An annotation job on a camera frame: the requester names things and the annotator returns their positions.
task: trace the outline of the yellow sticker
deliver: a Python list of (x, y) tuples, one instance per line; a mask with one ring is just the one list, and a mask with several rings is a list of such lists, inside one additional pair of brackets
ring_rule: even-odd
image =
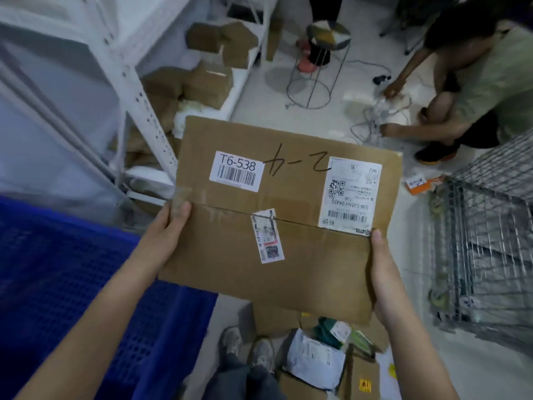
[(365, 393), (372, 393), (372, 382), (365, 379), (359, 379), (359, 390)]
[(398, 378), (396, 377), (396, 367), (394, 366), (394, 364), (389, 365), (389, 375), (398, 380)]

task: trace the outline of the gray sneaker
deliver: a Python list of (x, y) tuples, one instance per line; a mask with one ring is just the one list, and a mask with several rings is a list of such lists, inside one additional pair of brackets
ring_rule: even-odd
[(220, 355), (234, 354), (239, 357), (240, 348), (243, 346), (243, 337), (240, 335), (239, 326), (228, 327), (220, 336)]
[(270, 338), (254, 341), (250, 350), (250, 366), (263, 366), (270, 373), (274, 372), (274, 345)]

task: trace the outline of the blue basket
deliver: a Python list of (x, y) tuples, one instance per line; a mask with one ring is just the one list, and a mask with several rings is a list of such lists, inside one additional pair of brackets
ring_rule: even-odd
[[(139, 237), (0, 197), (0, 399), (57, 346)], [(128, 325), (97, 399), (168, 399), (190, 374), (214, 293), (156, 281)]]

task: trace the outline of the orange sole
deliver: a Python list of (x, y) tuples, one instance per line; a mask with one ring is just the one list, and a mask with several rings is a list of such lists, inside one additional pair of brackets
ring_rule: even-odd
[(437, 163), (440, 163), (441, 161), (448, 161), (448, 160), (451, 160), (452, 158), (454, 158), (455, 156), (457, 155), (457, 152), (455, 153), (452, 153), (452, 154), (449, 154), (445, 157), (443, 157), (442, 159), (440, 160), (437, 160), (437, 161), (423, 161), (423, 160), (419, 160), (419, 159), (416, 159), (420, 164), (424, 164), (424, 165), (434, 165), (434, 164), (437, 164)]

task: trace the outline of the white plastic package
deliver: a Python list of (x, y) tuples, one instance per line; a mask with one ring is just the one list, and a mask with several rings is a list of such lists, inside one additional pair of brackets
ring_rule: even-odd
[(335, 390), (341, 380), (345, 354), (305, 336), (298, 329), (290, 344), (285, 370), (322, 390)]

